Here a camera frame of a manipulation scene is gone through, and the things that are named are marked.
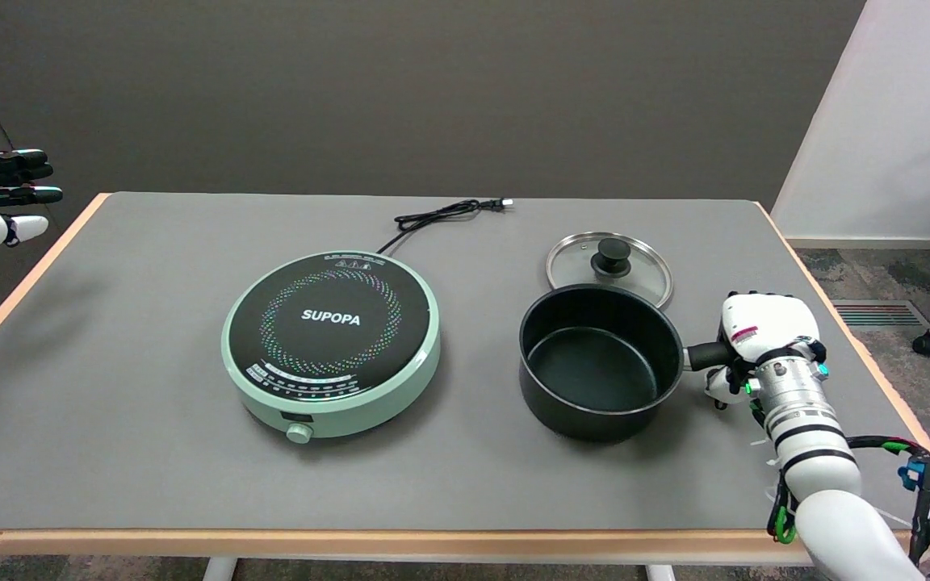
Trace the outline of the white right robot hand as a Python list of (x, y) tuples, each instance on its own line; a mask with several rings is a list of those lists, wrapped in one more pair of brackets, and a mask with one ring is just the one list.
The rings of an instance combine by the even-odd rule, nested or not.
[(819, 390), (829, 378), (816, 318), (793, 295), (730, 293), (713, 346), (705, 393), (720, 409), (742, 399), (765, 401), (778, 382)]

